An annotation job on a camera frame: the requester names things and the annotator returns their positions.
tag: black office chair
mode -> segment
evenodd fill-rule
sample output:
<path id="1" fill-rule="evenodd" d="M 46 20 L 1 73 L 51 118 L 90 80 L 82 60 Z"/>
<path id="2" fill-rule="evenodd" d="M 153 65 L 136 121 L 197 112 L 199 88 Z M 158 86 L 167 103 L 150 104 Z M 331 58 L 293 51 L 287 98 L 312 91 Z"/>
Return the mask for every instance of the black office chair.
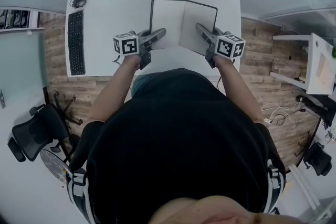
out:
<path id="1" fill-rule="evenodd" d="M 331 156 L 323 151 L 324 145 L 319 142 L 315 142 L 307 151 L 303 158 L 303 162 L 307 169 L 310 168 L 310 164 L 318 176 L 326 176 L 332 168 Z"/>
<path id="2" fill-rule="evenodd" d="M 58 140 L 59 143 L 56 147 L 51 147 L 50 149 L 53 152 L 60 152 L 60 143 L 62 143 L 63 139 L 70 136 L 66 120 L 77 125 L 83 123 L 82 120 L 74 120 L 66 115 L 68 108 L 75 98 L 62 110 L 58 103 L 57 95 L 58 93 L 54 95 L 57 108 L 53 104 L 43 104 L 37 108 L 32 108 L 29 112 L 33 118 L 25 123 L 14 126 L 12 129 L 17 145 L 30 161 L 34 161 L 39 152 L 54 139 Z M 71 143 L 72 146 L 78 144 L 78 138 L 72 137 L 71 140 L 73 141 Z"/>

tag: black t-shirt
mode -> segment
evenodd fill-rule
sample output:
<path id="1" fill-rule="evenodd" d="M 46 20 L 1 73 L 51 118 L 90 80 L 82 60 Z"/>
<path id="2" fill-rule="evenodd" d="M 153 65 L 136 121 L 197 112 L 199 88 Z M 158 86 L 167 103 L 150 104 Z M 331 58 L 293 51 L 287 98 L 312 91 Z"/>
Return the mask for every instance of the black t-shirt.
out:
<path id="1" fill-rule="evenodd" d="M 102 224 L 147 223 L 180 197 L 222 195 L 263 211 L 269 158 L 285 176 L 265 126 L 200 74 L 172 70 L 154 75 L 106 123 L 88 124 L 70 168 L 88 160 Z"/>

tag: forearm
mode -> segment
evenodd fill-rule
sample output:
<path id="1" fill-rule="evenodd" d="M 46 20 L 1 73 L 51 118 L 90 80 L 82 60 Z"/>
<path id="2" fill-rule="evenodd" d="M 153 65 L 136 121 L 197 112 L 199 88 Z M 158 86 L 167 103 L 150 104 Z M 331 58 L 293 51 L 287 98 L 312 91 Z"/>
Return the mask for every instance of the forearm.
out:
<path id="1" fill-rule="evenodd" d="M 263 124 L 264 117 L 260 106 L 237 69 L 230 60 L 223 61 L 218 57 L 221 56 L 216 57 L 216 66 L 222 76 L 226 96 L 243 110 L 252 121 Z"/>
<path id="2" fill-rule="evenodd" d="M 134 62 L 124 60 L 94 101 L 88 122 L 105 122 L 114 112 L 121 108 L 137 69 Z"/>

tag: floor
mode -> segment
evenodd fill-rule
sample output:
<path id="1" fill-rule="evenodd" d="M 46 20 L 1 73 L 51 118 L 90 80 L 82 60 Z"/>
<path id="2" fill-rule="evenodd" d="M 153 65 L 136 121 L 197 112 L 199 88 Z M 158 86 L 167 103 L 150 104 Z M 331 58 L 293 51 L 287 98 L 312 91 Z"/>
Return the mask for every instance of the floor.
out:
<path id="1" fill-rule="evenodd" d="M 74 95 L 76 101 L 71 105 L 70 114 L 78 119 L 87 118 L 91 104 L 106 85 L 110 77 L 68 78 L 65 58 L 65 17 L 42 13 L 41 27 L 45 27 L 46 57 L 50 86 L 48 92 L 52 100 L 55 92 L 59 92 L 61 105 L 65 105 Z M 246 49 L 241 59 L 240 73 L 261 107 L 269 102 L 280 106 L 293 107 L 295 97 L 303 94 L 300 88 L 283 83 L 271 77 L 271 71 L 292 78 L 306 74 L 308 56 L 301 49 L 302 44 L 290 41 L 273 41 L 272 35 L 280 34 L 279 27 L 243 19 L 241 22 L 242 38 L 246 40 Z M 217 85 L 219 77 L 208 77 Z M 273 108 L 274 104 L 265 107 Z M 266 110 L 264 116 L 269 118 L 275 109 Z M 274 114 L 283 114 L 278 109 Z M 305 143 L 313 134 L 318 118 L 307 112 L 298 112 L 284 122 L 276 119 L 268 126 L 270 134 L 285 166 L 296 164 L 301 155 L 294 153 L 301 150 L 298 143 Z M 70 124 L 71 133 L 80 135 L 83 126 Z"/>

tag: backpack strap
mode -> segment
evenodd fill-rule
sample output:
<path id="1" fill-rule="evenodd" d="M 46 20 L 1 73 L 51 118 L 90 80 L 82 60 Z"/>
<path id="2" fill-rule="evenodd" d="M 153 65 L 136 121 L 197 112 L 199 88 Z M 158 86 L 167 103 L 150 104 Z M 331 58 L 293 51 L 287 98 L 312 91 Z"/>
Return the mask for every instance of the backpack strap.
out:
<path id="1" fill-rule="evenodd" d="M 67 189 L 71 202 L 90 224 L 96 224 L 91 209 L 89 179 L 86 171 L 81 168 L 73 174 L 67 174 L 67 178 Z"/>
<path id="2" fill-rule="evenodd" d="M 264 213 L 271 213 L 276 207 L 279 198 L 283 192 L 285 181 L 282 173 L 275 168 L 272 161 L 267 161 L 267 177 L 268 177 L 268 195 Z"/>

